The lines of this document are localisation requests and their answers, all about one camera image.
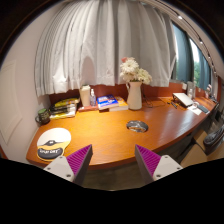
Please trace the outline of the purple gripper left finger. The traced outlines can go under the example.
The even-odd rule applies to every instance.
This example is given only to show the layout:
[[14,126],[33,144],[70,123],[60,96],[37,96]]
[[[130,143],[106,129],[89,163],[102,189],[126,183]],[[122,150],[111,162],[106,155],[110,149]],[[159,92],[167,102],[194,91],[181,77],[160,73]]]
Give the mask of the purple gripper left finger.
[[81,186],[92,155],[92,145],[88,145],[67,157],[57,157],[44,170]]

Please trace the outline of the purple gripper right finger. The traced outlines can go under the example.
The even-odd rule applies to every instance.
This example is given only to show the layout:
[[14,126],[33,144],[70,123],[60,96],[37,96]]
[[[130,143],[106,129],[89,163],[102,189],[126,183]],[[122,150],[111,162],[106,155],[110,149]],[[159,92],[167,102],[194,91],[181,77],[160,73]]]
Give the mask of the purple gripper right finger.
[[170,156],[159,156],[140,145],[135,145],[135,158],[146,184],[152,183],[182,169],[182,166]]

